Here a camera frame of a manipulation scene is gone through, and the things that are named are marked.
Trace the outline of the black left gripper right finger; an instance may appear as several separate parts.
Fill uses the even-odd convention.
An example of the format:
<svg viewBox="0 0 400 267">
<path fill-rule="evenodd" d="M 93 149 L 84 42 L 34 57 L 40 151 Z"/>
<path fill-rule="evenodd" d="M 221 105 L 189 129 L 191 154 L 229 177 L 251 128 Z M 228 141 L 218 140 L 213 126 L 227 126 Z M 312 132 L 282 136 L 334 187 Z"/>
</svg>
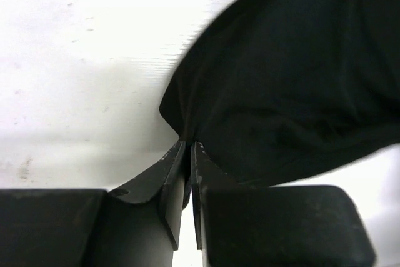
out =
<svg viewBox="0 0 400 267">
<path fill-rule="evenodd" d="M 352 199 L 337 186 L 251 188 L 203 146 L 191 148 L 192 201 L 204 266 L 373 266 Z"/>
</svg>

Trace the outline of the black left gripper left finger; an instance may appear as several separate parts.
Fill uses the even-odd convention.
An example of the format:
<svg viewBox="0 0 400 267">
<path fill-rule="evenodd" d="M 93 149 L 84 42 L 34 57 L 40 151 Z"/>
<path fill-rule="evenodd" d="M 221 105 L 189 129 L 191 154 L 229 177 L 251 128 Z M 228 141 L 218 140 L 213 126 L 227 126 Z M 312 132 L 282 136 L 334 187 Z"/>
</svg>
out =
<svg viewBox="0 0 400 267">
<path fill-rule="evenodd" d="M 171 266 L 179 245 L 184 142 L 112 191 L 1 191 L 2 266 Z"/>
</svg>

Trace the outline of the black tank top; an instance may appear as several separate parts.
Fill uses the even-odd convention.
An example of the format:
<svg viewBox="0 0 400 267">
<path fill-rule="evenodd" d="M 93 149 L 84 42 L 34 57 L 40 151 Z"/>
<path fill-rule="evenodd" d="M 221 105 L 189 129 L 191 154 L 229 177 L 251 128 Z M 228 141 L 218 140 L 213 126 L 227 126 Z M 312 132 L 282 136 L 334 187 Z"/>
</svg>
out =
<svg viewBox="0 0 400 267">
<path fill-rule="evenodd" d="M 161 116 L 238 183 L 308 178 L 399 142 L 399 0 L 237 0 Z"/>
</svg>

